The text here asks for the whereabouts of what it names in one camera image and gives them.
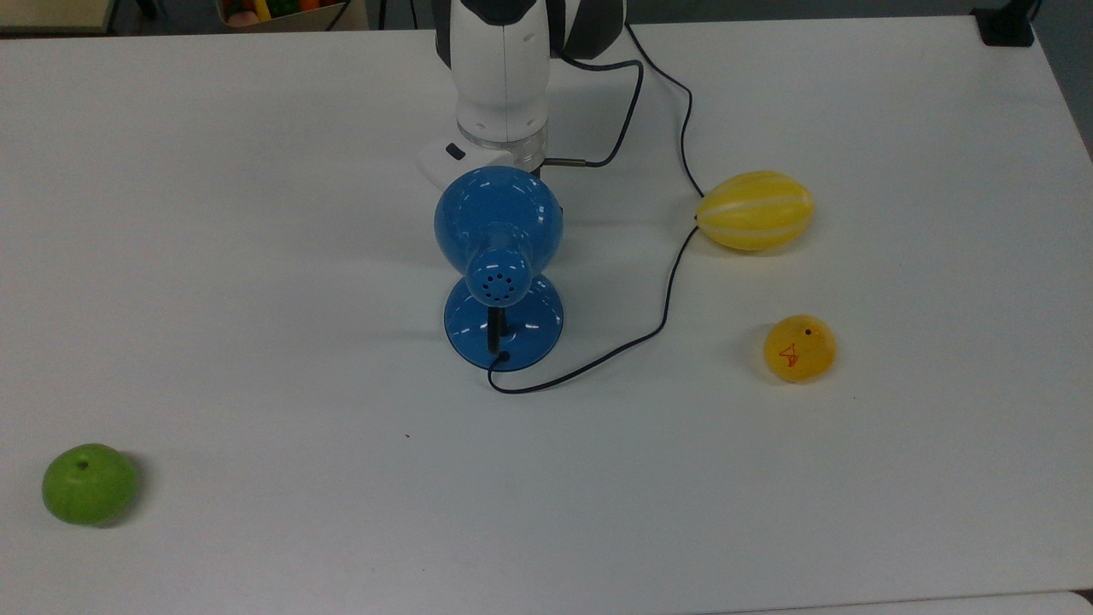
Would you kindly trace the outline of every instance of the green apple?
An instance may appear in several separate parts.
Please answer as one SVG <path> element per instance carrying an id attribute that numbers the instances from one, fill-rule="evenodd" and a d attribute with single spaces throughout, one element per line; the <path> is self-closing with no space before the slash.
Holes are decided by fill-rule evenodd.
<path id="1" fill-rule="evenodd" d="M 117 517 L 137 495 L 137 469 L 105 445 L 61 453 L 42 478 L 42 500 L 61 521 L 98 525 Z"/>

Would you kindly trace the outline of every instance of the box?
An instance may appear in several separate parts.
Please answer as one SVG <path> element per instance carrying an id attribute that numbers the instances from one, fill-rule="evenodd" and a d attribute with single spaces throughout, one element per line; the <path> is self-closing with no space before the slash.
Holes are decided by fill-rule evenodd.
<path id="1" fill-rule="evenodd" d="M 236 27 L 227 24 L 227 15 L 224 14 L 224 3 L 222 0 L 213 0 L 216 3 L 216 13 L 224 27 L 233 33 L 257 33 L 257 32 L 322 32 L 330 25 L 330 22 L 338 17 L 338 12 L 344 4 L 331 4 L 293 13 L 281 17 L 274 17 L 266 22 Z M 368 29 L 368 13 L 364 9 L 364 0 L 350 0 L 349 7 L 344 7 L 345 12 L 338 19 L 333 31 L 343 29 Z"/>

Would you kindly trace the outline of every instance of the toy fruit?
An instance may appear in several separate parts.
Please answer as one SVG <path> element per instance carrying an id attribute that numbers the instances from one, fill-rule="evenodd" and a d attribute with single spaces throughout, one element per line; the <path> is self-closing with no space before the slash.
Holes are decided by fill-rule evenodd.
<path id="1" fill-rule="evenodd" d="M 815 209 L 812 194 L 776 170 L 737 175 L 714 188 L 695 218 L 715 241 L 736 249 L 768 249 L 804 232 Z"/>
<path id="2" fill-rule="evenodd" d="M 66 523 L 98 525 L 129 506 L 137 482 L 137 469 L 125 456 L 105 445 L 81 445 L 46 469 L 42 500 Z"/>
<path id="3" fill-rule="evenodd" d="M 820 319 L 800 315 L 771 328 L 763 359 L 771 371 L 789 382 L 801 382 L 827 371 L 838 347 L 835 334 Z"/>

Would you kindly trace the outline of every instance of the gray floor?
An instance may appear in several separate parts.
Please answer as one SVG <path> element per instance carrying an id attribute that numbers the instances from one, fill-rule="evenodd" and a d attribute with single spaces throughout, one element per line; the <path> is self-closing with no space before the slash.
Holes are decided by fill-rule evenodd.
<path id="1" fill-rule="evenodd" d="M 155 0 L 163 14 L 143 20 L 134 0 L 118 0 L 115 29 L 122 35 L 220 33 L 216 0 Z M 365 0 L 373 27 L 379 0 Z M 994 8 L 1006 0 L 630 0 L 633 23 L 744 21 L 902 15 L 966 15 L 974 7 Z M 432 27 L 430 0 L 388 0 L 388 28 Z M 1070 111 L 1093 152 L 1093 1 L 1044 0 L 1036 33 Z"/>

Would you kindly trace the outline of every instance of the lamp base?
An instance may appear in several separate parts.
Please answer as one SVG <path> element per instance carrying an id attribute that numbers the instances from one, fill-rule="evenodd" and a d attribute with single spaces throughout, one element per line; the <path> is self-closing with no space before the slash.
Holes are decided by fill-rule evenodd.
<path id="1" fill-rule="evenodd" d="M 456 282 L 444 306 L 444 330 L 451 347 L 471 364 L 489 369 L 496 360 L 487 340 L 489 309 L 471 296 L 467 282 Z M 518 303 L 505 309 L 506 330 L 498 351 L 509 359 L 495 371 L 522 370 L 545 357 L 562 335 L 562 298 L 543 275 L 531 280 L 531 288 Z"/>

